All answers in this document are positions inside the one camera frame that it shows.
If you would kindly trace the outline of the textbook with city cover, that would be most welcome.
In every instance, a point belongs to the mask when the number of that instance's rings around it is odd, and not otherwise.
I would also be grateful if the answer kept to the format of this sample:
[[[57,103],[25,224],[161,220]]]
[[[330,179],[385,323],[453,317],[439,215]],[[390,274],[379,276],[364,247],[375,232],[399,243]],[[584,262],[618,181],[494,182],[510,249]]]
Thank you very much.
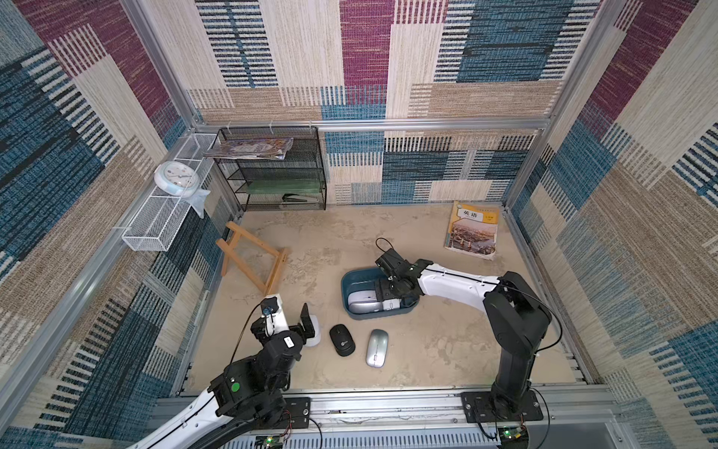
[[[497,254],[500,209],[459,201],[452,204],[444,248],[493,260]]]

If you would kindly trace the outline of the teal plastic storage box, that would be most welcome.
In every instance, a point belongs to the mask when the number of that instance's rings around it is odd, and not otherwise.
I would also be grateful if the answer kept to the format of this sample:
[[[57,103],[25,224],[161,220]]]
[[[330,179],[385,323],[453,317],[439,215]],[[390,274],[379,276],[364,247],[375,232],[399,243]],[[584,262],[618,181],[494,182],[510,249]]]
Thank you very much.
[[[354,320],[370,320],[379,319],[390,316],[396,316],[400,314],[408,314],[411,312],[419,303],[401,303],[401,308],[381,312],[374,312],[374,314],[352,314],[348,309],[348,297],[355,291],[362,290],[375,290],[375,282],[383,277],[383,273],[379,268],[366,268],[366,269],[355,269],[354,271],[348,271],[341,279],[341,294],[342,304],[349,316]]]

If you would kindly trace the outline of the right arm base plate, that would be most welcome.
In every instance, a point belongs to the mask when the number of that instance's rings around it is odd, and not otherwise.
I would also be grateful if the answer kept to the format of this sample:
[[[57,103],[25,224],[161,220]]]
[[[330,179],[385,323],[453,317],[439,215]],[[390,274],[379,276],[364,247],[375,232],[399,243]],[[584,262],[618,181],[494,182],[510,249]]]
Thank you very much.
[[[468,423],[502,423],[542,421],[541,400],[527,391],[518,402],[494,396],[489,391],[469,391],[460,395]]]

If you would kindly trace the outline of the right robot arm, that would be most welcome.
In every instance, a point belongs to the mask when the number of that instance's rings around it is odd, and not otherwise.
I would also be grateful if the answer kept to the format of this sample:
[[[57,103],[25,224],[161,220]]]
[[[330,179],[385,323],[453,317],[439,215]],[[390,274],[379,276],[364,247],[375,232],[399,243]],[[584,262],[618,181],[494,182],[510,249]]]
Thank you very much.
[[[380,292],[390,299],[414,302],[421,296],[443,297],[486,314],[501,347],[488,404],[502,421],[519,415],[536,355],[553,319],[551,309],[524,278],[513,271],[498,277],[452,271],[426,259],[411,263],[394,249],[383,252],[376,265],[387,278]]]

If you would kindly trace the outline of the white round clock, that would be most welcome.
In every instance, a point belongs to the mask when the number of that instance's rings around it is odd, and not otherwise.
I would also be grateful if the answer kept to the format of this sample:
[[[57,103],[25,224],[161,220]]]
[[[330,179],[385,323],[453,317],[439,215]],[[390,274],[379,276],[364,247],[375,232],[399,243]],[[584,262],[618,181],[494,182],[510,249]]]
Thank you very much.
[[[180,198],[192,196],[200,185],[196,172],[178,161],[168,161],[158,166],[153,180],[161,191]]]

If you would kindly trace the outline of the magazine on shelf top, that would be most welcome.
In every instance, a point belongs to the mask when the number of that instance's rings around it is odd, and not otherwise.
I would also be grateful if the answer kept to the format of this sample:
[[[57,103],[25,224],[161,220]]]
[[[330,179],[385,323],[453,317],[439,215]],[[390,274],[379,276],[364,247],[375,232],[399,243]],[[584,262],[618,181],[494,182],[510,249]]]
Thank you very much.
[[[203,156],[227,160],[283,160],[294,143],[293,138],[226,140],[214,145]]]

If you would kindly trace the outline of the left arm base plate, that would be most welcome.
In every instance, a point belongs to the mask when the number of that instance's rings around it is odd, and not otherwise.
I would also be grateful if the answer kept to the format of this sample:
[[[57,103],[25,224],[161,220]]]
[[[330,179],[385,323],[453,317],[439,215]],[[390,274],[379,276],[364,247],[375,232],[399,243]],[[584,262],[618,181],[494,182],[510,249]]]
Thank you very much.
[[[285,405],[279,419],[270,426],[272,430],[305,430],[310,426],[312,399],[310,397],[291,397],[285,399]]]

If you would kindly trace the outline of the silver mouse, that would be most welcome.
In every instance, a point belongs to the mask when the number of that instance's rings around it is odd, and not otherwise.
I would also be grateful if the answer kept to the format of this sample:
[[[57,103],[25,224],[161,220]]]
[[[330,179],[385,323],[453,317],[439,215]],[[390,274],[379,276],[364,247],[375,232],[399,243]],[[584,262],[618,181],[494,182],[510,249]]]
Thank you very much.
[[[388,346],[388,333],[381,329],[373,329],[368,338],[366,364],[371,368],[381,369],[386,361]]]
[[[347,301],[352,314],[374,314],[383,310],[383,303],[377,298],[375,290],[355,291]]]

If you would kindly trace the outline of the silver flat mouse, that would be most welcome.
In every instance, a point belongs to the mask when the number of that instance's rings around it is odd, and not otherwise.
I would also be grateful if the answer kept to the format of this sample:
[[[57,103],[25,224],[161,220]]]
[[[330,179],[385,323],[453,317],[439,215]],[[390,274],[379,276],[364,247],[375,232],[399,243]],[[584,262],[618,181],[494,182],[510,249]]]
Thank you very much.
[[[374,314],[383,310],[383,303],[377,298],[375,290],[355,291],[347,301],[352,314]]]

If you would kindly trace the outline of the black mouse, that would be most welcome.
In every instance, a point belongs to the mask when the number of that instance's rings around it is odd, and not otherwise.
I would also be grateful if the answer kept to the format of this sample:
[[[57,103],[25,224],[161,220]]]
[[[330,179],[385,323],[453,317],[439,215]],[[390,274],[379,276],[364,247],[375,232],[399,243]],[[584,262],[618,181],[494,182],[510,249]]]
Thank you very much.
[[[337,354],[341,357],[349,357],[355,352],[355,340],[346,325],[338,324],[331,327],[329,336]]]

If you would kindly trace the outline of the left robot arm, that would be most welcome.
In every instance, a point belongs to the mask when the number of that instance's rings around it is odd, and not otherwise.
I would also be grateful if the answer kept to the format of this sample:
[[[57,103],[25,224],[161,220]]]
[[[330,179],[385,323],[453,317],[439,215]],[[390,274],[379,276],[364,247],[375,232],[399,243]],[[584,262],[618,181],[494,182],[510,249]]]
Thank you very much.
[[[290,326],[279,295],[265,297],[252,310],[261,316],[246,320],[241,334],[250,331],[261,350],[242,359],[232,355],[206,390],[163,426],[133,443],[133,448],[219,448],[280,421],[291,370],[303,347],[316,337],[316,317],[305,303],[299,322]]]

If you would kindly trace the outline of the wooden stand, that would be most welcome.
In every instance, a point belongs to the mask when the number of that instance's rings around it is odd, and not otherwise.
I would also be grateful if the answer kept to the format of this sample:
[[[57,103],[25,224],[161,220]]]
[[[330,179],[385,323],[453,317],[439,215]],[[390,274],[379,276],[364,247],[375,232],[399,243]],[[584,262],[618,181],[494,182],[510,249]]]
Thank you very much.
[[[234,222],[227,222],[226,229],[226,238],[216,241],[222,251],[222,277],[235,267],[264,296],[277,294],[290,249],[275,248]]]

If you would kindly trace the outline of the white logo mouse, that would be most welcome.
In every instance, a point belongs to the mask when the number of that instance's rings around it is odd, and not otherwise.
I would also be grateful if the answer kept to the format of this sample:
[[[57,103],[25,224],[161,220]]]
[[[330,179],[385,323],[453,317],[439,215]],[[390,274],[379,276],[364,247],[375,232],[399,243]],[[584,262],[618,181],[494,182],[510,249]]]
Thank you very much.
[[[319,319],[315,314],[310,315],[310,321],[312,322],[314,336],[311,338],[308,338],[306,346],[314,347],[314,346],[317,346],[321,342],[321,327],[320,327]]]

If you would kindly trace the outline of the white rounded mouse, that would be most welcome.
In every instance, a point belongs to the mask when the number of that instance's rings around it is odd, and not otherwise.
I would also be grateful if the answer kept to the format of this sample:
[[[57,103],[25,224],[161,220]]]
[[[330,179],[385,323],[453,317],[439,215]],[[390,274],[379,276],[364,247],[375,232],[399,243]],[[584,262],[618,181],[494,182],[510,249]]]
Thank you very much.
[[[400,299],[388,299],[383,301],[383,310],[385,311],[392,311],[396,309],[401,308],[401,300]]]

